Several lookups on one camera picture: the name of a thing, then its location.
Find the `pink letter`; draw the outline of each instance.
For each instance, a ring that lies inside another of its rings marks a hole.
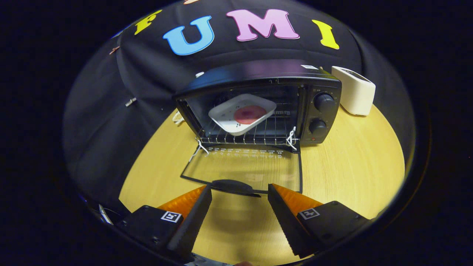
[[[251,13],[246,9],[234,10],[227,13],[228,17],[233,17],[240,35],[236,39],[240,42],[251,41],[258,38],[258,35],[251,32],[250,26],[259,32],[263,37],[268,38],[271,34],[272,26],[276,28],[274,36],[281,39],[299,39],[288,19],[288,12],[279,9],[268,9],[264,18]]]

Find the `letter u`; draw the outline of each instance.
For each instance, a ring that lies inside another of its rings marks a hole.
[[[201,51],[209,46],[215,38],[212,27],[209,23],[211,18],[211,16],[205,16],[191,22],[191,25],[197,26],[197,29],[202,36],[199,41],[193,44],[190,44],[185,40],[184,34],[182,33],[184,26],[168,31],[163,35],[163,39],[166,39],[169,42],[171,50],[173,50],[177,55],[190,55]]]

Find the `round table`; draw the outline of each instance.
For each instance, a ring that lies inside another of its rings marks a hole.
[[[136,159],[120,192],[134,212],[147,204],[158,207],[202,184],[181,178],[195,152],[195,134],[175,111],[158,128]],[[303,193],[319,202],[337,200],[367,219],[378,215],[404,181],[401,145],[382,113],[350,115],[341,106],[322,144],[301,147]],[[254,265],[299,261],[294,256],[268,202],[212,190],[212,203],[193,253],[224,263],[244,260]]]

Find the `food on plate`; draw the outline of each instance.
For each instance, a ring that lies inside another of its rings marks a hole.
[[[261,106],[251,105],[238,109],[233,118],[240,124],[252,124],[266,114],[266,110]]]

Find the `oven rack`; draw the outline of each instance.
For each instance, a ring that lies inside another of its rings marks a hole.
[[[252,145],[276,145],[290,146],[287,139],[293,130],[290,124],[290,115],[287,111],[282,111],[281,107],[288,103],[277,103],[273,115],[268,117],[250,131],[241,136],[233,136],[219,127],[213,120],[205,128],[211,128],[208,132],[202,128],[199,137],[202,143],[206,144],[252,144]],[[292,138],[292,145],[295,145],[298,138]]]

